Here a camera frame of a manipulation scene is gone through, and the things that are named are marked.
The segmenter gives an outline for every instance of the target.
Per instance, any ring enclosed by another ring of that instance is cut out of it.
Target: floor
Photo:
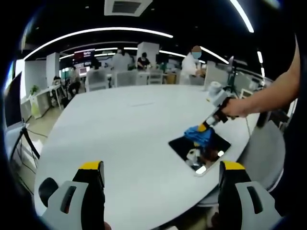
[[[39,153],[47,139],[45,136],[49,135],[60,114],[61,110],[58,107],[51,108],[42,118],[35,120],[31,117],[27,122],[29,136]],[[25,139],[23,139],[23,145],[29,149]],[[23,163],[24,164],[18,170],[18,174],[26,186],[33,192],[36,172],[35,162],[33,163],[31,158],[24,157]],[[176,226],[179,230],[205,230],[207,229],[207,212],[208,210],[205,208],[193,207],[180,217],[165,224],[162,229],[167,228],[168,226]]]

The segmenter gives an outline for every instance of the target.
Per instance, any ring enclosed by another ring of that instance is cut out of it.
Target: white round table
[[[217,184],[219,163],[204,176],[168,142],[200,124],[214,107],[198,86],[147,85],[77,95],[62,112],[42,149],[35,178],[35,209],[46,210],[38,188],[47,177],[61,185],[87,161],[105,166],[105,221],[114,230],[150,230],[196,205]],[[248,116],[250,131],[259,115]],[[249,136],[245,119],[215,131],[232,146],[221,158],[236,161]]]

